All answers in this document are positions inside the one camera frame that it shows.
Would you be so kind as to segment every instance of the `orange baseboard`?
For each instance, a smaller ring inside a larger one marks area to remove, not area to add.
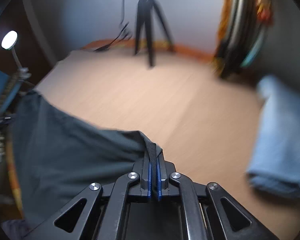
[[[109,44],[112,40],[106,39],[106,40],[99,40],[99,41],[93,41],[90,42],[89,44],[85,45],[81,49],[93,49],[93,48],[98,48],[103,45]],[[128,41],[121,41],[121,42],[114,42],[112,44],[112,47],[127,47],[127,48],[133,48],[135,44],[135,39],[130,39]],[[146,40],[141,40],[140,42],[141,48],[146,48]],[[154,47],[156,50],[168,50],[169,44],[166,41],[155,41],[154,42]],[[213,59],[213,55],[206,53],[204,51],[194,49],[182,44],[175,44],[174,49],[176,53],[187,56],[187,57],[192,57],[200,62],[210,62]]]

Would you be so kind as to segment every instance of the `dark green cloth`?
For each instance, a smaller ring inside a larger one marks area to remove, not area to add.
[[[18,105],[12,140],[24,216],[31,228],[90,183],[105,185],[132,171],[145,151],[154,163],[156,191],[159,146],[139,131],[97,129],[56,109],[35,91]]]

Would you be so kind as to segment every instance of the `tripod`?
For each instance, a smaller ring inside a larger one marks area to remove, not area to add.
[[[87,185],[24,239],[279,240],[219,184],[193,182],[163,153],[155,162],[155,181],[147,154],[116,182]]]
[[[164,33],[170,45],[169,50],[174,51],[171,35],[169,34],[169,31],[166,27],[165,21],[162,17],[161,9],[158,6],[157,2],[155,0],[139,0],[138,11],[137,11],[135,55],[139,52],[140,32],[144,24],[146,29],[146,40],[147,40],[147,47],[149,53],[150,67],[154,66],[154,50],[152,44],[153,38],[152,38],[152,19],[151,19],[152,8],[154,8],[154,10],[156,11],[157,16],[162,24]]]

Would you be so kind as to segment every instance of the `white wall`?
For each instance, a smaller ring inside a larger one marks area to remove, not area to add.
[[[158,0],[174,41],[213,53],[223,0]],[[48,43],[60,60],[91,41],[119,33],[121,0],[31,0]],[[135,32],[138,0],[126,0],[125,22]],[[163,33],[154,21],[155,38]]]

